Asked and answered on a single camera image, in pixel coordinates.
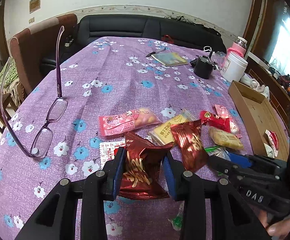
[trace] red candy wrapper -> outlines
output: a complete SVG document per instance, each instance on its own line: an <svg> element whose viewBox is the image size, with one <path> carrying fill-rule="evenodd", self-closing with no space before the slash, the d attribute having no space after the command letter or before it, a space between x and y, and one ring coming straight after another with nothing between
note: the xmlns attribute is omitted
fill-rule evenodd
<svg viewBox="0 0 290 240"><path fill-rule="evenodd" d="M216 108L216 112L217 112L219 117L224 118L224 119L229 118L230 132L233 133L234 135L236 135L237 138L242 138L242 136L240 134L240 130L239 130L238 126L236 125L232 116L227 111L227 108L224 106L221 106L221 105L215 105L215 108Z"/></svg>
<svg viewBox="0 0 290 240"><path fill-rule="evenodd" d="M270 146L272 147L274 151L275 157L277 157L278 150L279 150L279 140L278 140L277 134L269 130L266 130L265 134L268 135Z"/></svg>
<svg viewBox="0 0 290 240"><path fill-rule="evenodd" d="M201 124L206 124L208 123L210 126L216 127L218 129L221 129L225 132L231 132L230 131L230 123L229 119L226 118L221 118L218 115L215 115L211 112L208 111L201 111L200 112L200 119L201 119Z"/></svg>
<svg viewBox="0 0 290 240"><path fill-rule="evenodd" d="M128 132L125 135L125 147L125 172L118 195L136 200L169 198L157 180L161 160L173 147L173 143L155 146L133 132Z"/></svg>
<svg viewBox="0 0 290 240"><path fill-rule="evenodd" d="M208 154L200 139L201 121L185 122L170 127L175 142L182 153L186 170L196 172L208 160Z"/></svg>
<svg viewBox="0 0 290 240"><path fill-rule="evenodd" d="M99 116L102 136L121 134L147 125L161 123L149 107L133 109L123 114Z"/></svg>

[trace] purple eyeglass frame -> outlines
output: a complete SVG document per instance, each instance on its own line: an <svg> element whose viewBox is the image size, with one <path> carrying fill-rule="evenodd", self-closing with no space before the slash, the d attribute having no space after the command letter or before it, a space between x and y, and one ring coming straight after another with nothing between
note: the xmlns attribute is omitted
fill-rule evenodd
<svg viewBox="0 0 290 240"><path fill-rule="evenodd" d="M48 149L50 147L50 144L52 142L52 138L53 138L53 132L50 130L50 128L48 128L48 124L53 123L53 122L57 122L62 117L62 115L64 114L64 112L66 110L66 107L67 107L67 100L65 100L62 97L61 67L60 67L60 63L59 63L59 44L60 44L60 40L61 40L61 36L62 36L63 32L64 32L64 26L61 26L61 29L60 29L60 31L58 33L57 42L56 42L56 83L57 83L57 98L54 100L53 104L49 108L48 113L47 113L47 116L46 116L46 119L45 119L45 123L42 126L42 128L39 130L39 132L36 134L35 139L34 139L32 145L31 145L30 151L25 146L23 146L23 144L20 142L20 140L16 136L15 132L11 128L11 126L10 126L8 120L7 120L6 114L5 114L5 109L3 107L3 101L2 101L3 85L4 85L4 82L5 82L6 74L7 74L8 70L9 70L9 68L10 68L10 58L7 61L7 66L6 66L6 69L5 69L4 74L3 74L3 79L2 79L1 89L0 89L0 109L1 109L2 117L3 117L3 120L5 122L5 125L6 125L7 129L9 130L12 138L14 139L14 141L16 142L16 144L18 145L18 147L20 147L20 149L23 151L23 153L26 156L30 157L30 158L42 158L43 156L46 156L46 154L48 152ZM59 99L62 99L62 100L64 100L66 102L66 105L64 107L63 113L57 119L48 119L48 117L50 115L50 112L51 112L53 106L55 105L55 103ZM42 132L43 129L47 129L47 130L49 130L51 132L51 138L50 138L48 147L46 149L46 152L43 153L43 155L36 156L35 154L32 154L33 146L34 146L34 143L36 142L38 136L41 134L41 132Z"/></svg>

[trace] hand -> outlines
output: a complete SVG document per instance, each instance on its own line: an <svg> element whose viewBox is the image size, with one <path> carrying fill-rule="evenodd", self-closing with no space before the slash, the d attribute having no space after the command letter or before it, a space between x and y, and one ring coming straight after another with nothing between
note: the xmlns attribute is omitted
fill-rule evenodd
<svg viewBox="0 0 290 240"><path fill-rule="evenodd" d="M290 232L290 218L271 226L267 223L267 212L260 210L258 218L270 236L278 236L279 239L284 239Z"/></svg>

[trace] brown armchair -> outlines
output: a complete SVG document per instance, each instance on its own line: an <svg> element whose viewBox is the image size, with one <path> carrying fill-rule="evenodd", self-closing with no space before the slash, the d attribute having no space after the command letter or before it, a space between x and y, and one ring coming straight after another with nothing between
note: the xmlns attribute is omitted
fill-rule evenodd
<svg viewBox="0 0 290 240"><path fill-rule="evenodd" d="M29 95L42 81L40 62L42 57L56 50L57 35L61 26L65 27L61 43L72 35L77 25L75 14L53 17L25 28L10 42L10 51L15 59L21 84Z"/></svg>

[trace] cardboard tray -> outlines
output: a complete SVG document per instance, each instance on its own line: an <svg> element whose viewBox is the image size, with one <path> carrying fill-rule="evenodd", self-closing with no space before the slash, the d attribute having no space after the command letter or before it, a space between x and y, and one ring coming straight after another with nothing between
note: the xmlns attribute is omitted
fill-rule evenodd
<svg viewBox="0 0 290 240"><path fill-rule="evenodd" d="M254 154L267 156L264 143L270 145L266 130L277 134L279 150L277 159L287 161L289 144L284 128L269 101L261 93L233 81L228 89L246 127Z"/></svg>

